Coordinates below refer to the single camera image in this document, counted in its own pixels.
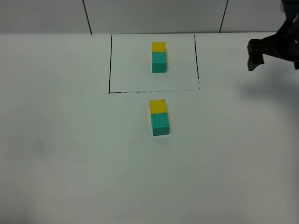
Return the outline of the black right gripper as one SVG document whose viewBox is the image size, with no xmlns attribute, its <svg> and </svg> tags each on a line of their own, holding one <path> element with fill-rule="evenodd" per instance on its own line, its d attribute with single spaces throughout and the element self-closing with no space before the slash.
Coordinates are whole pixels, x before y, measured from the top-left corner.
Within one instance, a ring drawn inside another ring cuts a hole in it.
<svg viewBox="0 0 299 224">
<path fill-rule="evenodd" d="M 259 39 L 251 39 L 247 45 L 248 71 L 264 64 L 263 55 L 256 49 Z M 276 34 L 263 39 L 267 50 L 265 54 L 294 63 L 299 69 L 299 20 L 286 20 Z"/>
</svg>

